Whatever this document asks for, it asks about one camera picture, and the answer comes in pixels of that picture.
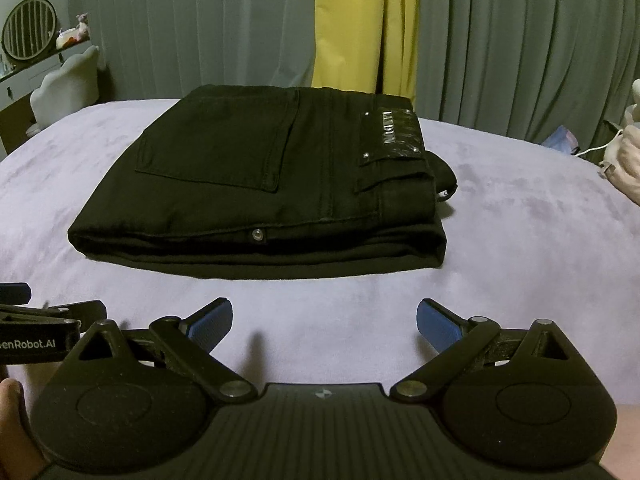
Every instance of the blue object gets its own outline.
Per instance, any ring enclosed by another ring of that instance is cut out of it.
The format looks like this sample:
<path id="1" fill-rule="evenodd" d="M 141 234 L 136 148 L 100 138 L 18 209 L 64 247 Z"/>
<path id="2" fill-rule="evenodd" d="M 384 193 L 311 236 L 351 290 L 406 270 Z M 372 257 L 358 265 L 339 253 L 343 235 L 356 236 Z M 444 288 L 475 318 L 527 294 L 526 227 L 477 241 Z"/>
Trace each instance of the blue object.
<path id="1" fill-rule="evenodd" d="M 542 146 L 551 148 L 557 152 L 566 153 L 567 155 L 575 155 L 580 151 L 578 140 L 567 128 L 560 126 L 550 136 L 548 136 Z"/>
<path id="2" fill-rule="evenodd" d="M 426 301 L 418 305 L 418 332 L 438 353 L 443 353 L 453 343 L 462 339 L 462 328 Z"/>
<path id="3" fill-rule="evenodd" d="M 193 320 L 185 335 L 205 352 L 210 353 L 231 330 L 233 318 L 231 302 L 225 300 L 200 319 Z"/>

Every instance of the cable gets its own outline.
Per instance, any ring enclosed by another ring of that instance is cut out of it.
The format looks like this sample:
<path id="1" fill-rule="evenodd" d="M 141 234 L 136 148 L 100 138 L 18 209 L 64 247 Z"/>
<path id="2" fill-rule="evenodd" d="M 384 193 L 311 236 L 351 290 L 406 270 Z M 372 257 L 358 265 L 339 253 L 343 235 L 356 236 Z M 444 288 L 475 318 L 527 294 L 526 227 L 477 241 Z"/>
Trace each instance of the cable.
<path id="1" fill-rule="evenodd" d="M 574 156 L 581 156 L 581 155 L 585 155 L 586 153 L 589 152 L 597 152 L 598 150 L 601 150 L 602 148 L 606 148 L 607 146 L 609 146 L 621 133 L 623 132 L 623 130 L 618 130 L 618 132 L 616 133 L 616 135 L 613 137 L 613 139 L 611 139 L 609 142 L 607 142 L 604 146 L 600 146 L 599 148 L 590 148 L 588 150 L 584 150 L 583 152 L 580 153 L 576 153 Z"/>

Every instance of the back pocket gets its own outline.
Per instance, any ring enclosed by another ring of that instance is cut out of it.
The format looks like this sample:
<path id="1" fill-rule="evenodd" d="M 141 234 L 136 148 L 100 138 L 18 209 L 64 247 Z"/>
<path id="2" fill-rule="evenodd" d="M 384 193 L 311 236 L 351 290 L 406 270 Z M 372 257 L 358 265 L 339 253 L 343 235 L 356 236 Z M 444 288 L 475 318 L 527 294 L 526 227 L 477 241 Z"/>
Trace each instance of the back pocket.
<path id="1" fill-rule="evenodd" d="M 298 90 L 203 86 L 143 133 L 136 171 L 275 192 Z"/>
<path id="2" fill-rule="evenodd" d="M 433 179 L 426 160 L 420 123 L 410 109 L 374 107 L 360 127 L 356 192 L 387 180 Z"/>

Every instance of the yellow curtain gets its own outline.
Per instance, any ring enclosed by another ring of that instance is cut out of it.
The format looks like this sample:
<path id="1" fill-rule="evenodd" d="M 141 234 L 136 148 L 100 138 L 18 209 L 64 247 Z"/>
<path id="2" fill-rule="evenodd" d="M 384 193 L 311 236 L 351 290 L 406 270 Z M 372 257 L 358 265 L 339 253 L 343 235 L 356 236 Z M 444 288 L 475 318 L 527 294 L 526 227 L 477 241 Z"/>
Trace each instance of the yellow curtain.
<path id="1" fill-rule="evenodd" d="M 312 86 L 378 90 L 413 101 L 418 2 L 316 0 Z"/>

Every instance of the logo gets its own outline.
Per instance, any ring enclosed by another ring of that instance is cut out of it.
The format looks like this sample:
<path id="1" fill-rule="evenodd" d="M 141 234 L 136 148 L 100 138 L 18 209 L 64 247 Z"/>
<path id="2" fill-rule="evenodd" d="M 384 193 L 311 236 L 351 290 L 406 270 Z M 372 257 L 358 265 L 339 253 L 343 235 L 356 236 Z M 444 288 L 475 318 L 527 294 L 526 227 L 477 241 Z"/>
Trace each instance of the logo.
<path id="1" fill-rule="evenodd" d="M 329 397 L 331 397 L 334 393 L 327 390 L 326 388 L 323 388 L 322 390 L 320 390 L 319 392 L 314 393 L 314 395 L 318 398 L 318 399 L 328 399 Z"/>
<path id="2" fill-rule="evenodd" d="M 13 341 L 2 341 L 0 348 L 2 350 L 31 350 L 39 348 L 55 348 L 56 342 L 53 339 L 38 339 L 37 341 L 20 341 L 15 339 Z"/>

